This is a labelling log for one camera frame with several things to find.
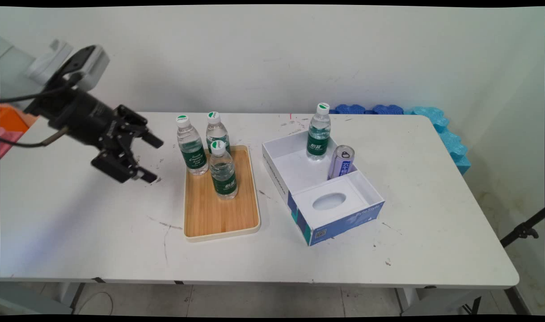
tray rim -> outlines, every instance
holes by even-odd
[[[260,230],[260,224],[262,221],[260,220],[260,208],[258,206],[258,195],[256,194],[256,184],[254,183],[254,171],[252,170],[252,159],[250,158],[250,149],[245,144],[231,145],[231,147],[244,147],[246,149],[246,154],[248,154],[248,164],[250,166],[250,176],[252,177],[252,186],[254,188],[254,200],[256,200],[256,214],[258,217],[258,224],[256,224],[256,226],[252,228],[233,230],[232,232],[223,232],[223,233],[215,233],[215,234],[192,236],[192,237],[187,236],[186,234],[187,213],[186,213],[186,201],[185,201],[185,197],[187,196],[187,173],[185,173],[185,180],[184,180],[185,188],[184,188],[184,194],[183,194],[183,235],[185,236],[185,240],[189,242],[200,242],[200,241],[216,240],[216,239],[225,238],[225,237],[253,234]]]

tissue box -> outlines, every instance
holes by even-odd
[[[312,246],[378,218],[384,199],[354,165],[350,173],[327,180],[338,145],[330,138],[324,159],[311,161],[307,140],[305,131],[264,142],[262,156],[304,240]]]

white table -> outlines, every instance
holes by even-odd
[[[518,274],[428,119],[332,115],[332,137],[381,193],[379,218],[308,247],[264,164],[262,142],[307,129],[311,114],[222,114],[252,158],[260,230],[190,243],[183,235],[185,163],[173,113],[143,112],[154,149],[133,144],[160,176],[119,184],[90,165],[94,147],[62,137],[13,147],[0,161],[0,281],[319,283],[401,288],[404,314],[455,307]],[[204,140],[205,114],[190,113]],[[38,120],[22,142],[54,130]],[[430,293],[418,301],[416,288]]]

water bottle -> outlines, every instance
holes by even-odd
[[[330,138],[330,106],[326,103],[318,104],[316,114],[310,121],[308,127],[308,143],[306,145],[306,155],[313,161],[319,161],[324,158],[328,148],[328,139]]]
[[[209,147],[209,153],[211,153],[211,144],[213,141],[221,140],[227,145],[227,152],[231,154],[231,146],[229,144],[229,133],[227,129],[221,123],[221,115],[218,112],[211,112],[207,114],[207,146]]]
[[[203,141],[186,115],[177,116],[177,142],[192,175],[202,175],[209,169]]]
[[[221,140],[211,143],[211,176],[217,196],[223,200],[234,198],[238,192],[235,175],[235,163],[227,152],[227,146]]]

bottle cap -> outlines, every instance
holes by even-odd
[[[178,127],[187,127],[191,125],[191,121],[189,120],[189,117],[186,115],[177,116],[175,121],[177,122]]]
[[[221,114],[218,112],[211,112],[207,114],[207,121],[209,121],[209,124],[219,124],[221,122]]]
[[[221,155],[226,150],[227,145],[221,140],[213,141],[213,143],[211,143],[211,153],[213,153],[213,155]]]
[[[316,107],[316,112],[320,115],[326,115],[330,112],[330,106],[326,103],[320,103]]]

